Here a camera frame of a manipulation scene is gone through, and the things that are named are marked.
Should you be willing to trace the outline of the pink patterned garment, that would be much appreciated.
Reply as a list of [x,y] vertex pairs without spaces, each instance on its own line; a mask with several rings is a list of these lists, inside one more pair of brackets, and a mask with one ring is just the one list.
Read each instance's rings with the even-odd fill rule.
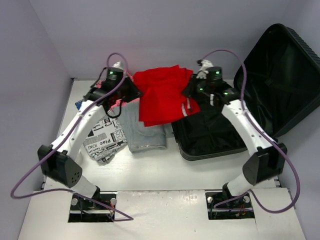
[[[133,100],[131,102],[137,102],[139,99],[140,98],[137,98],[137,99],[135,99],[135,100]],[[113,93],[111,93],[110,95],[105,97],[100,103],[104,107],[106,107],[107,109],[110,109],[110,108],[114,108],[114,107],[124,106],[125,104],[127,104],[129,102],[123,102],[122,100],[119,99],[119,97],[118,97],[118,88],[117,88]]]

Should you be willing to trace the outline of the red garment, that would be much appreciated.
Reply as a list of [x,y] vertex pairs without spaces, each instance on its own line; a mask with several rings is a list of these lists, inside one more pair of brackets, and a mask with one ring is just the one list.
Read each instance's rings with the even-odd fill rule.
[[179,65],[136,72],[134,84],[143,93],[139,100],[139,121],[152,127],[200,112],[198,103],[182,94],[192,74],[192,70]]

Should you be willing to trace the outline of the grey garment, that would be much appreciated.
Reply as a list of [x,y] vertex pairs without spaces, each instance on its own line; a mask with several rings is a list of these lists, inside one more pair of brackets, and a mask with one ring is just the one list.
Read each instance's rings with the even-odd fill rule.
[[118,120],[124,131],[129,151],[133,154],[149,150],[166,150],[167,139],[174,137],[170,124],[145,126],[139,121],[138,101],[122,106]]

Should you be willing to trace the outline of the black white newspaper-print garment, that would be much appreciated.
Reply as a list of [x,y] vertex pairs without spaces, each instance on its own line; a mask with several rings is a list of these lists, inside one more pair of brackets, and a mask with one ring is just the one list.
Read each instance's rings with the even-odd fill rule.
[[89,157],[104,166],[128,145],[124,130],[117,118],[104,117],[95,124],[83,142]]

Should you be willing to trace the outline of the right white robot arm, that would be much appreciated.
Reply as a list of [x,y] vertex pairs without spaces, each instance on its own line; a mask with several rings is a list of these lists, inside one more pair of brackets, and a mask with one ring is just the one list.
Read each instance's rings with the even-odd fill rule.
[[233,206],[239,201],[239,195],[283,172],[285,158],[279,150],[286,152],[287,149],[264,132],[241,100],[240,92],[223,80],[220,66],[213,66],[206,59],[197,63],[200,69],[182,93],[187,97],[202,98],[221,113],[237,131],[250,156],[240,175],[222,187],[222,202]]

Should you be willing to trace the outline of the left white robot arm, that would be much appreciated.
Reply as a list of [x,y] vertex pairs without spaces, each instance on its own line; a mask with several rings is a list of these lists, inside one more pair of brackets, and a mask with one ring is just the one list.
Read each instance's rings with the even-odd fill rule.
[[100,189],[83,176],[76,158],[90,131],[109,113],[117,100],[129,103],[143,95],[130,77],[124,76],[124,70],[119,62],[104,68],[105,80],[99,87],[91,86],[77,114],[62,134],[50,145],[41,145],[37,151],[42,173],[82,195],[81,202],[89,210],[99,206]]

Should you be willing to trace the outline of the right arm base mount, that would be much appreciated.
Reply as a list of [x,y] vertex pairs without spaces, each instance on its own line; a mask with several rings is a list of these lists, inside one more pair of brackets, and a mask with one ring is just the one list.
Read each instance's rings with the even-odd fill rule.
[[215,206],[224,201],[221,191],[205,192],[207,216],[209,220],[254,219],[255,214],[250,195]]

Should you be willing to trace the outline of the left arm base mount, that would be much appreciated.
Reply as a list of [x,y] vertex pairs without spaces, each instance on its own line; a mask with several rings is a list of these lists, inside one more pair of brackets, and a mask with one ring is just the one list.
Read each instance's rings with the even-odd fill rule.
[[69,223],[111,223],[115,220],[115,211],[81,198],[75,194],[70,201]]

